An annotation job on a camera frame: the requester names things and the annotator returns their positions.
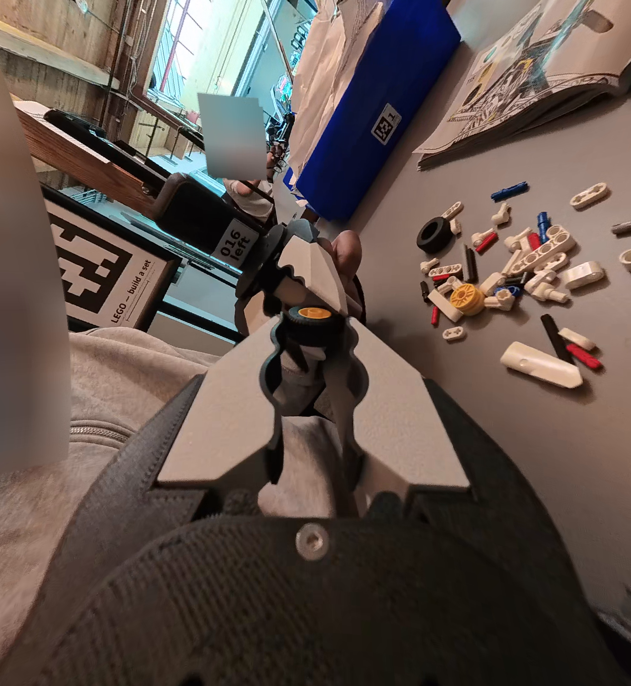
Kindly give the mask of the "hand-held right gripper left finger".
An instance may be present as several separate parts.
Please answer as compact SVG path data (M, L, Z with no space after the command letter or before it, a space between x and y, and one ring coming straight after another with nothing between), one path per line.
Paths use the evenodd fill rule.
M166 487L263 487L283 471L281 315L206 373L158 474Z

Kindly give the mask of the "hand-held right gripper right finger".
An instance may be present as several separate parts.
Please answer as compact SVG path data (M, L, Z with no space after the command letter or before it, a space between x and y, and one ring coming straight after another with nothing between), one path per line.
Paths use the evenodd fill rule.
M356 515L382 493L403 510L418 495L469 493L425 379L360 321L344 320L323 373Z

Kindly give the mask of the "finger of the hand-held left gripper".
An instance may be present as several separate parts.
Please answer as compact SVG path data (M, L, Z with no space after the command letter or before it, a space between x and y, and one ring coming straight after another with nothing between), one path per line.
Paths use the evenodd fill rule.
M348 302L343 283L330 254L319 242L306 242L298 236L289 238L278 260L292 279L303 284L334 312L348 315Z
M282 308L320 307L336 313L336 306L305 285L305 279L295 273L293 265L271 268L263 277L263 290L282 303Z

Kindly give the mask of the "white curved lego panel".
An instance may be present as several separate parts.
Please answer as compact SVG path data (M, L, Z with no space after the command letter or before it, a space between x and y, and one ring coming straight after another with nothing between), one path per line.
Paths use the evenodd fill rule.
M500 357L500 363L512 371L560 388L574 389L583 384L577 366L521 342L511 343Z

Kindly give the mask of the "paper blue bin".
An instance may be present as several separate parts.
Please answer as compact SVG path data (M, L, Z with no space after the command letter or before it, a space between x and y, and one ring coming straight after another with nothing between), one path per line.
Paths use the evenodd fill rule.
M391 1L314 156L285 184L316 215L346 222L461 42L443 1Z

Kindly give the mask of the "scattered small lego pieces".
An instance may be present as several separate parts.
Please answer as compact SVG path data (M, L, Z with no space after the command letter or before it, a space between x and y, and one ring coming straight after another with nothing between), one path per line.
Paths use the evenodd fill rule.
M590 184L578 192L542 196L524 183L510 199L493 201L478 185L452 189L461 210L451 218L450 249L427 272L429 329L417 366L441 383L473 394L510 397L508 383L527 380L566 394L631 399L631 225L606 218L616 187ZM464 315L449 302L470 283L485 308ZM579 388L560 388L512 371L500 357L521 342L572 363Z

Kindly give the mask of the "lego instruction booklet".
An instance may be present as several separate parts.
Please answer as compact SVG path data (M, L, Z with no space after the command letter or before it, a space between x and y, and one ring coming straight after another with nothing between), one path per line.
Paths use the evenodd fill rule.
M426 170L631 86L631 1L540 1L471 68L430 137Z

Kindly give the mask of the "black framed marker sign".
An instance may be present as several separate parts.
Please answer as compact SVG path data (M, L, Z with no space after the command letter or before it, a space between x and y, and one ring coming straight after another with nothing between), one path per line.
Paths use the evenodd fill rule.
M147 331L182 259L163 245L40 185L72 332Z

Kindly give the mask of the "wooden partition panel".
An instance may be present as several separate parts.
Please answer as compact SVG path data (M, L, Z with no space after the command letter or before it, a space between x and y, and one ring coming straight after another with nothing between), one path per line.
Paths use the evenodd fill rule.
M44 117L48 108L14 100L33 158L145 216L155 219L155 201L165 177L126 151L67 121L66 133Z

